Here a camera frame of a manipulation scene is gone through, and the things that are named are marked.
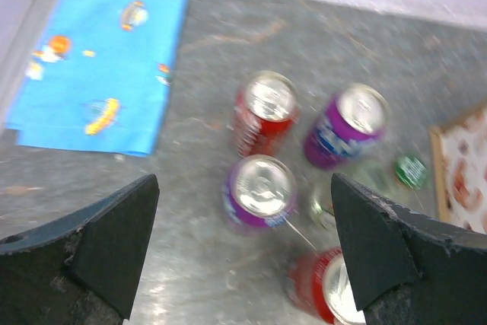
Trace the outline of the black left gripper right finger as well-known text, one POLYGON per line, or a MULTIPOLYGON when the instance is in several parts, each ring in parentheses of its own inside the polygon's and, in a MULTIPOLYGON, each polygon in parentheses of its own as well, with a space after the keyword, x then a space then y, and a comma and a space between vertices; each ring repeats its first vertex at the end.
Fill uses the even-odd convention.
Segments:
POLYGON ((484 324, 486 236, 331 179, 355 304, 368 324, 484 324))

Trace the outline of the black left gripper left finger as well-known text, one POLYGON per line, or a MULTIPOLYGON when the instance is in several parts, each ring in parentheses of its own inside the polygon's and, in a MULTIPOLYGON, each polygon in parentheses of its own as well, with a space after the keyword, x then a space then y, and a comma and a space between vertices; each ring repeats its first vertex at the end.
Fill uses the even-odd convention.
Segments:
POLYGON ((121 324, 132 313, 159 198, 155 175, 1 240, 3 324, 121 324))

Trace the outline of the clear glass bottle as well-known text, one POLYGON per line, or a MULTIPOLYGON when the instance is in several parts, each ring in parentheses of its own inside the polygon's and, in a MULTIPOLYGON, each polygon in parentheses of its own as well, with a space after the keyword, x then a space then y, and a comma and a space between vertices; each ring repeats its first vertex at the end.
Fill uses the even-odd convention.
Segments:
MULTIPOLYGON (((428 170, 413 154, 398 155, 390 164, 366 156, 335 170, 388 199, 407 206, 426 184, 428 170)), ((334 229, 336 220, 331 196, 331 177, 325 172, 317 178, 309 195, 310 218, 321 228, 334 229)))

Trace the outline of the red cola can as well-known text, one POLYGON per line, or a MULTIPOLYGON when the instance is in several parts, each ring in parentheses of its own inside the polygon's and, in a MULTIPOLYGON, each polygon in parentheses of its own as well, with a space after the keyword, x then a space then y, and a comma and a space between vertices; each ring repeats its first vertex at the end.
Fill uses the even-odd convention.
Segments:
POLYGON ((294 306, 327 324, 365 323, 340 247, 298 257, 288 267, 285 289, 294 306))
POLYGON ((278 72, 262 70, 239 85, 232 141, 242 157, 277 154, 297 122, 298 94, 278 72))

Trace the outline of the purple Fanta can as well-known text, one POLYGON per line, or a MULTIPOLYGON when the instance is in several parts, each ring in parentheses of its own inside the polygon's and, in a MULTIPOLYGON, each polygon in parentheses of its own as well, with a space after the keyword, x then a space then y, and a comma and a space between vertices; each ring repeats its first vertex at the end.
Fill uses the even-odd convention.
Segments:
POLYGON ((354 83, 332 95, 304 140, 304 156, 315 167, 330 169, 356 158, 387 131, 390 108, 366 84, 354 83))

